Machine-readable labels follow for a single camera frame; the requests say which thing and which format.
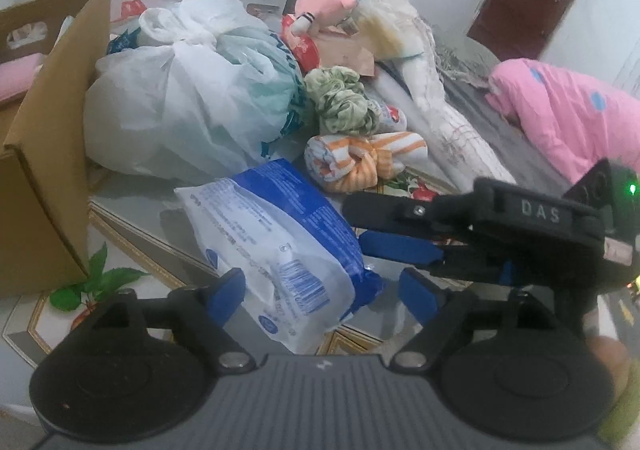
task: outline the pink stuffed animal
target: pink stuffed animal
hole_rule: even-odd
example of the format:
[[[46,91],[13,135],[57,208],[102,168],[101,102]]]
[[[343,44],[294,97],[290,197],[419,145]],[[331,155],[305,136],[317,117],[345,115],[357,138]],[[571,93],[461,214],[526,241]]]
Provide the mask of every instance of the pink stuffed animal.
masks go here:
[[[356,6],[358,0],[297,0],[291,33],[296,37],[315,36],[322,28],[345,20]]]

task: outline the metal screw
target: metal screw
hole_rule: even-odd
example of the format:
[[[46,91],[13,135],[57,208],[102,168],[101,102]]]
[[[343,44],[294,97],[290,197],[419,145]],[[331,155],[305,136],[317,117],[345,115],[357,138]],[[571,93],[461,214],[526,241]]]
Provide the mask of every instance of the metal screw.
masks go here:
[[[225,369],[244,369],[251,363],[251,358],[246,353],[224,353],[220,356],[220,365]]]
[[[427,364],[427,357],[421,353],[405,351],[396,354],[395,361],[403,369],[420,369]]]

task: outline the yellow-green cloth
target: yellow-green cloth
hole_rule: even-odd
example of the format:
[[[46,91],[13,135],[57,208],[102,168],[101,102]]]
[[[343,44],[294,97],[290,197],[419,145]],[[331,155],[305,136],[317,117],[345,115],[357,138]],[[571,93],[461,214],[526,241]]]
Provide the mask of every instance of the yellow-green cloth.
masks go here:
[[[314,69],[306,75],[305,87],[322,134],[369,136],[380,126],[380,108],[366,98],[360,75],[353,69]]]
[[[629,382],[618,403],[600,427],[600,438],[609,444],[623,442],[640,417],[640,363],[631,363]]]

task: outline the orange and white striped cloth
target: orange and white striped cloth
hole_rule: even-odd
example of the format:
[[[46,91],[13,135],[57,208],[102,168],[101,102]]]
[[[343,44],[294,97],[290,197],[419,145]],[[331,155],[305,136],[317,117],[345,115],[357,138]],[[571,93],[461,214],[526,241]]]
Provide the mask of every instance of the orange and white striped cloth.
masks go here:
[[[317,136],[306,145],[306,168],[328,192],[347,193],[393,179],[407,167],[422,166],[427,143],[416,133],[388,133],[370,138]]]

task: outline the pink blanket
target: pink blanket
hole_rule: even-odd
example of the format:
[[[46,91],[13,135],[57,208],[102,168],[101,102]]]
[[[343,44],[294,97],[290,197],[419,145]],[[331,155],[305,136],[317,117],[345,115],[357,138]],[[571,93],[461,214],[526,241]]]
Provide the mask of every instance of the pink blanket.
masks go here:
[[[590,76],[525,58],[499,64],[488,102],[572,183],[603,157],[640,172],[640,101]]]

